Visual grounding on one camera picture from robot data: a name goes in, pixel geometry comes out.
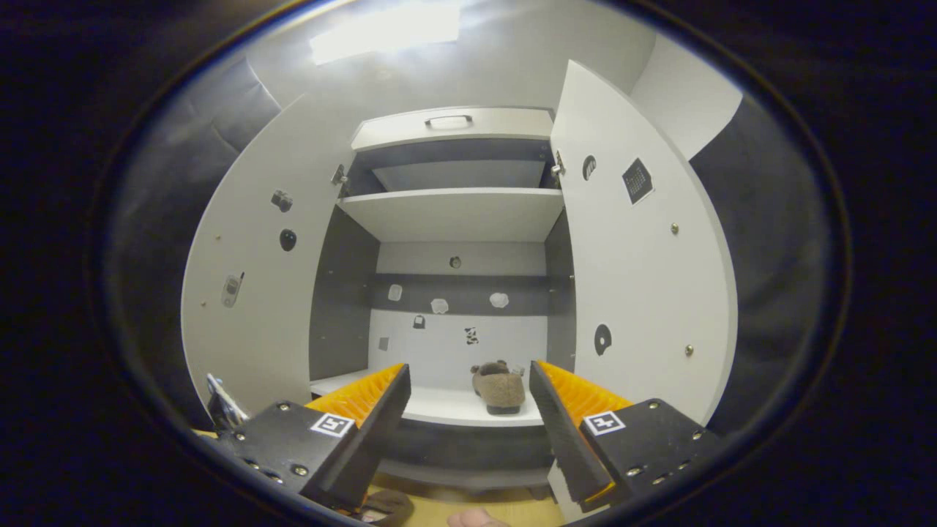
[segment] gray wall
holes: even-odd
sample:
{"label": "gray wall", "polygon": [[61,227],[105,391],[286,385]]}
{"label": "gray wall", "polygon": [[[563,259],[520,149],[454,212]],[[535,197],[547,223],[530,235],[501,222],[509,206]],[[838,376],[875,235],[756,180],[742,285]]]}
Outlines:
{"label": "gray wall", "polygon": [[573,272],[573,246],[566,211],[543,242],[546,248],[546,275],[550,283],[549,315],[546,319],[546,361],[573,371],[576,359],[576,285]]}
{"label": "gray wall", "polygon": [[274,31],[246,52],[281,105],[310,93],[322,108],[314,127],[351,139],[362,120],[458,105],[555,109],[569,59],[629,93],[654,47],[655,32],[586,0],[463,2],[459,38],[398,53],[367,53],[316,66],[309,39],[359,1]]}
{"label": "gray wall", "polygon": [[309,317],[309,379],[367,368],[371,294],[380,242],[335,207],[325,233]]}

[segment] wooden floor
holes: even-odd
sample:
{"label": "wooden floor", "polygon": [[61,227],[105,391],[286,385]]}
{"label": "wooden floor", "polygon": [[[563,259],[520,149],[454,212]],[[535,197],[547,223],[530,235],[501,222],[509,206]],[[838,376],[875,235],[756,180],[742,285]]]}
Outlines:
{"label": "wooden floor", "polygon": [[472,507],[483,507],[493,518],[512,527],[556,527],[563,524],[553,498],[535,500],[527,489],[468,492],[462,489],[421,485],[378,474],[369,492],[400,490],[413,501],[413,515],[405,527],[446,527],[450,515]]}

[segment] open cabinet door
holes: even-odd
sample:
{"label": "open cabinet door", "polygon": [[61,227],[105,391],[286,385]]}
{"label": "open cabinet door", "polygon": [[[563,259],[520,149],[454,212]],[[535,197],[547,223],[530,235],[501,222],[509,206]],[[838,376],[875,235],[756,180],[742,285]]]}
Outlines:
{"label": "open cabinet door", "polygon": [[573,61],[550,142],[573,246],[575,373],[705,424],[732,367],[738,313],[699,178],[627,96]]}
{"label": "open cabinet door", "polygon": [[[331,179],[354,158],[347,137],[315,126],[317,115],[309,96],[286,107],[234,161],[201,217],[181,309],[202,404],[207,373],[251,413],[311,399],[309,312],[339,191]],[[275,200],[278,191],[285,196]]]}

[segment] cabinet handle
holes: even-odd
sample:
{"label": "cabinet handle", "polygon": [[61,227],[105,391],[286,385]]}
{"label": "cabinet handle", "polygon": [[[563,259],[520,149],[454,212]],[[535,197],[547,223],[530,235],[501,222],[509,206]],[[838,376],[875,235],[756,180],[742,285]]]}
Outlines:
{"label": "cabinet handle", "polygon": [[448,118],[448,117],[462,117],[462,118],[464,118],[464,119],[466,120],[467,123],[471,123],[471,122],[472,122],[472,121],[471,121],[471,115],[468,115],[468,114],[465,114],[465,113],[461,113],[461,114],[458,114],[458,115],[440,115],[440,116],[438,116],[438,117],[430,117],[429,119],[426,119],[425,121],[423,121],[423,124],[427,125],[428,127],[432,127],[432,126],[433,126],[433,119],[445,119],[445,118]]}

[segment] ceiling light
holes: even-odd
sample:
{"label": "ceiling light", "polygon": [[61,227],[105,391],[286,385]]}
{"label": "ceiling light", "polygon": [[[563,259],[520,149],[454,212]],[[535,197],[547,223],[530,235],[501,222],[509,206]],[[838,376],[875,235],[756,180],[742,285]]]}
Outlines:
{"label": "ceiling light", "polygon": [[343,23],[309,40],[316,65],[368,52],[389,52],[459,37],[456,4],[407,4]]}

